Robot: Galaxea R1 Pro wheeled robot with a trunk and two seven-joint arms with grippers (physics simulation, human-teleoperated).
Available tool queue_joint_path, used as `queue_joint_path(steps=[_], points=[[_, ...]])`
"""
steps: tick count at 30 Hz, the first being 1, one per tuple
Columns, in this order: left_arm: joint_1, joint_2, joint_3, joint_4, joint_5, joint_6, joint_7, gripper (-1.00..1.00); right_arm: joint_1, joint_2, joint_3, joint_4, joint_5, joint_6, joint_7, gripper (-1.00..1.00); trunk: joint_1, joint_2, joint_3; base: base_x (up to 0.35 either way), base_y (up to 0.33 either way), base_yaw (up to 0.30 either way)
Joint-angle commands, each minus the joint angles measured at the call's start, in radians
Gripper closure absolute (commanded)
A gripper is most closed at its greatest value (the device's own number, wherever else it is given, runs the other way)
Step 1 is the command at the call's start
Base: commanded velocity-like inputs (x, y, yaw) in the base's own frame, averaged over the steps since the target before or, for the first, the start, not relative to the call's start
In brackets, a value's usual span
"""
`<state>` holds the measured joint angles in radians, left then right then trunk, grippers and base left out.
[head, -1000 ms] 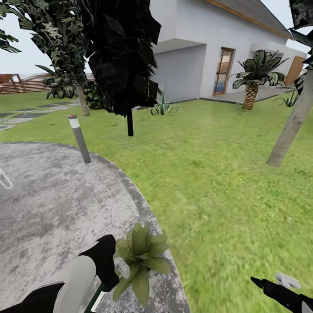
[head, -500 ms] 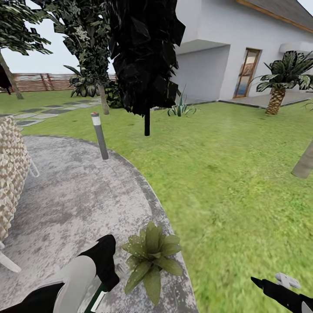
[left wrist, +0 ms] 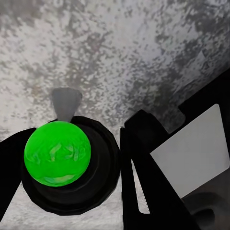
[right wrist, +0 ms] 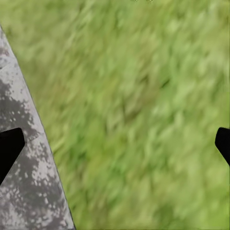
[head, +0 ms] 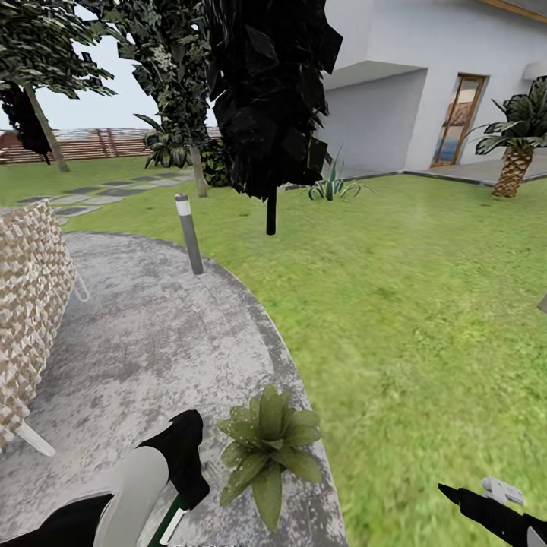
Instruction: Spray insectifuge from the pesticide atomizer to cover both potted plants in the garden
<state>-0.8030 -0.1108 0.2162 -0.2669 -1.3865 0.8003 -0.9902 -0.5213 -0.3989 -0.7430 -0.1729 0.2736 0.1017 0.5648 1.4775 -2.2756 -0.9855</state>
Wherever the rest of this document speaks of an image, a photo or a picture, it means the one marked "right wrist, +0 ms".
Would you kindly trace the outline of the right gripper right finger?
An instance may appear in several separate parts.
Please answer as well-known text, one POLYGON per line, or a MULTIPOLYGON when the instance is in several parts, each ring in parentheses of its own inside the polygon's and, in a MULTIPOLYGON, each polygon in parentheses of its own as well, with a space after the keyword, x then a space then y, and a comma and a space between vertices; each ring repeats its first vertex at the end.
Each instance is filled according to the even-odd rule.
POLYGON ((215 138, 215 145, 230 165, 230 129, 220 127, 215 138))

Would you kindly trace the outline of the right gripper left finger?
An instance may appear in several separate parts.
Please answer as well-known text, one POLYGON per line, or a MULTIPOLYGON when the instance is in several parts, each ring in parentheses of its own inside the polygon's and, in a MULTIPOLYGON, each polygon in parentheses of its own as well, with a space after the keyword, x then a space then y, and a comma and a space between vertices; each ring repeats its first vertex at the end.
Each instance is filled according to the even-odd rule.
POLYGON ((24 146, 25 140, 21 128, 0 133, 0 184, 4 181, 24 146))

